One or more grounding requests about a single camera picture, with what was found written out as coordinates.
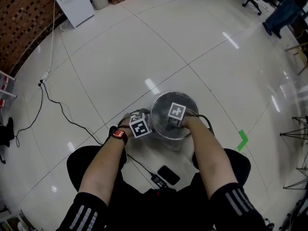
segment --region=striped sleeve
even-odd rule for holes
[[[108,207],[98,197],[80,192],[76,195],[58,231],[97,231],[104,229]]]
[[[219,188],[210,199],[217,231],[267,231],[263,217],[250,203],[242,186],[230,183]]]

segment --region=green tape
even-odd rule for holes
[[[248,137],[246,136],[246,134],[244,133],[243,130],[239,131],[239,134],[240,134],[241,138],[243,139],[243,141],[237,147],[238,151],[240,152],[242,150],[242,148],[247,144]]]

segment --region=white cube with marker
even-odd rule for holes
[[[133,115],[130,118],[129,126],[135,138],[142,137],[152,132],[144,113]]]
[[[168,123],[180,127],[186,107],[178,103],[172,103],[168,113]]]

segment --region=smartwatch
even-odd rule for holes
[[[126,145],[126,143],[128,141],[128,137],[127,137],[126,133],[122,130],[119,130],[119,129],[116,129],[116,130],[113,131],[112,137],[117,138],[119,140],[123,140],[124,145]]]

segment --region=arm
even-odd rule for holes
[[[186,116],[184,125],[191,131],[200,174],[210,199],[220,187],[237,182],[236,177],[227,154],[203,122],[198,117]]]
[[[127,125],[129,119],[122,122]],[[121,128],[127,137],[130,129]],[[123,140],[110,137],[87,168],[73,204],[57,231],[103,230],[108,222],[108,205],[124,148]]]
[[[128,119],[124,120],[122,125],[128,122]],[[124,131],[127,137],[132,136],[129,128],[120,128],[120,130]],[[123,148],[124,141],[114,137],[105,143],[87,168],[79,193],[90,193],[109,205]]]
[[[249,230],[267,231],[263,217],[237,183],[229,158],[214,135],[198,117],[186,116],[183,124],[192,134],[216,229],[245,231],[249,227]]]

